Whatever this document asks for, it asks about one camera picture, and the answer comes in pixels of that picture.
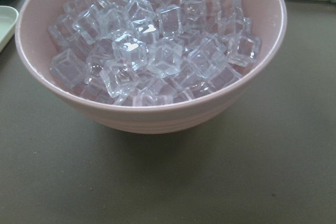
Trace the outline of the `pink bowl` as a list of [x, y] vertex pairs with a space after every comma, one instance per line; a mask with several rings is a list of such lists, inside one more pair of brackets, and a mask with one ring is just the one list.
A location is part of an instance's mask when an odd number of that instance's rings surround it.
[[192, 101], [164, 106], [117, 106], [71, 94], [49, 70], [57, 50], [47, 31], [70, 0], [25, 0], [16, 23], [18, 54], [30, 74], [46, 89], [85, 116], [113, 129], [141, 134], [185, 130], [219, 115], [246, 92], [281, 47], [287, 27], [284, 0], [243, 0], [244, 14], [253, 20], [253, 33], [262, 40], [254, 67], [232, 85]]

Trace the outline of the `pile of clear ice cubes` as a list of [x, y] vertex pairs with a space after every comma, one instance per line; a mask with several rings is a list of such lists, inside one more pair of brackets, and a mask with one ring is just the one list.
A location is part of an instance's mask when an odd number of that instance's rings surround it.
[[159, 106], [221, 90], [261, 39], [242, 0], [73, 0], [48, 27], [51, 74], [94, 102]]

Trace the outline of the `cream serving tray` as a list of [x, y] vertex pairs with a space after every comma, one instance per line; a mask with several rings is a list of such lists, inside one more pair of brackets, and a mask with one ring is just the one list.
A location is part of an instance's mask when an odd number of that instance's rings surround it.
[[17, 9], [10, 6], [0, 7], [0, 52], [3, 51], [5, 46], [11, 40], [15, 33], [16, 22], [19, 17], [19, 12]]

